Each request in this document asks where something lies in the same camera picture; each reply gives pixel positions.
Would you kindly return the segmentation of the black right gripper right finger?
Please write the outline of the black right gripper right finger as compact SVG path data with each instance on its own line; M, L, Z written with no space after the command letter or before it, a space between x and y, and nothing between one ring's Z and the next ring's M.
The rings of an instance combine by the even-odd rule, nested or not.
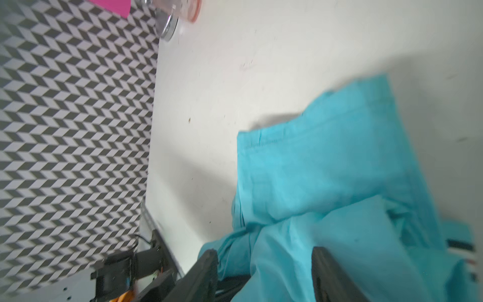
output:
M311 261L316 301L369 301L326 248L314 247Z

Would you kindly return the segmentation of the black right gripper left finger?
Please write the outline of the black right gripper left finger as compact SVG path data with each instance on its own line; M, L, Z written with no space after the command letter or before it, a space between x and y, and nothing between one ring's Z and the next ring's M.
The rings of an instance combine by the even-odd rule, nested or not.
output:
M179 280L166 301L214 301L218 284L218 254L210 249Z

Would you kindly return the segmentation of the turquoise long pants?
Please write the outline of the turquoise long pants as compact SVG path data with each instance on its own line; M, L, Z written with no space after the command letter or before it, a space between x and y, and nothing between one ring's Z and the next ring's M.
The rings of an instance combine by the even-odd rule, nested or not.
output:
M477 301L384 75L315 99L290 122L237 136L233 231L203 245L235 301L314 301L324 247L369 301Z

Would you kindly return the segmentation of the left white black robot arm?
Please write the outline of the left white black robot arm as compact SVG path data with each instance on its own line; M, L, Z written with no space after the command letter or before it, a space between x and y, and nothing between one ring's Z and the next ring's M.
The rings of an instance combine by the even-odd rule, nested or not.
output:
M110 301L134 288L135 282L157 273L167 273L175 281L179 268L158 230L152 231L150 248L117 251L93 265L91 279L96 282L92 301Z

